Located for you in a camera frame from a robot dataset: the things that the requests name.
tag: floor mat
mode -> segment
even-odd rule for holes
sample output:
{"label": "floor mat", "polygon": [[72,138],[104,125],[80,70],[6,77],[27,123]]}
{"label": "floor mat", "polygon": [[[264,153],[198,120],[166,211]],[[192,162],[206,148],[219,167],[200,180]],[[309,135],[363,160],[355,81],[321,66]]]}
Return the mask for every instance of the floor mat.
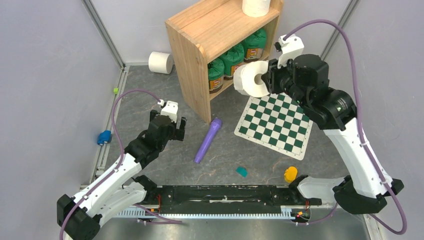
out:
{"label": "floor mat", "polygon": [[271,94],[249,98],[234,134],[303,160],[312,123],[289,96],[284,93]]}

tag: green container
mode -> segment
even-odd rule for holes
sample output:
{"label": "green container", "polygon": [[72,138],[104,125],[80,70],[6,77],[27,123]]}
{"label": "green container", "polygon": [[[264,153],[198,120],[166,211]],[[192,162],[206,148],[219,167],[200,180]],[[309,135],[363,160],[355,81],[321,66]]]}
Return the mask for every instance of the green container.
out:
{"label": "green container", "polygon": [[243,63],[245,51],[240,43],[230,48],[226,53],[219,56],[224,62],[224,78],[233,79],[234,72]]}
{"label": "green container", "polygon": [[224,62],[217,58],[207,65],[207,78],[209,79],[209,93],[218,92],[224,84]]}
{"label": "green container", "polygon": [[244,61],[248,63],[260,59],[266,43],[267,32],[263,28],[244,39],[241,42],[244,48]]}

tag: yellow cap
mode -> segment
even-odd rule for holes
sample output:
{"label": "yellow cap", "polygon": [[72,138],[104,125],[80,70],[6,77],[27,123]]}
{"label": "yellow cap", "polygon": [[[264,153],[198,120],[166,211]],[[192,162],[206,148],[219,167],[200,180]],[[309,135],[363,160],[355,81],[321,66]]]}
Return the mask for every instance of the yellow cap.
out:
{"label": "yellow cap", "polygon": [[284,180],[288,183],[293,182],[296,179],[296,176],[298,175],[298,169],[294,166],[291,166],[287,168],[287,170],[284,173]]}

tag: toilet paper roll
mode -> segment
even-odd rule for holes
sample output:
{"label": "toilet paper roll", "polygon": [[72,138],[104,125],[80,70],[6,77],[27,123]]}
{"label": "toilet paper roll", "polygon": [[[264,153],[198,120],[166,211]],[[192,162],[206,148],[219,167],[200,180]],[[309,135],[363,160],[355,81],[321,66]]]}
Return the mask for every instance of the toilet paper roll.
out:
{"label": "toilet paper roll", "polygon": [[148,58],[148,69],[154,73],[170,74],[174,65],[171,54],[153,51]]}
{"label": "toilet paper roll", "polygon": [[243,0],[243,13],[249,17],[265,16],[270,10],[271,0]]}
{"label": "toilet paper roll", "polygon": [[255,61],[237,68],[234,73],[234,89],[255,98],[269,95],[267,85],[261,76],[268,71],[268,61]]}

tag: purple object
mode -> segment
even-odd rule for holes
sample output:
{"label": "purple object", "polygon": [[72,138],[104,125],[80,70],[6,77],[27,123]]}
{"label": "purple object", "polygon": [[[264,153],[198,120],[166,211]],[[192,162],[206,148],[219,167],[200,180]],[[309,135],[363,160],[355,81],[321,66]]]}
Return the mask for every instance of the purple object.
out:
{"label": "purple object", "polygon": [[202,161],[203,157],[209,149],[209,146],[212,143],[212,140],[214,140],[214,137],[218,130],[221,128],[222,124],[223,121],[221,121],[219,118],[215,118],[210,123],[209,131],[207,132],[206,137],[204,138],[203,143],[201,144],[200,149],[197,151],[196,157],[194,158],[195,163],[199,164]]}

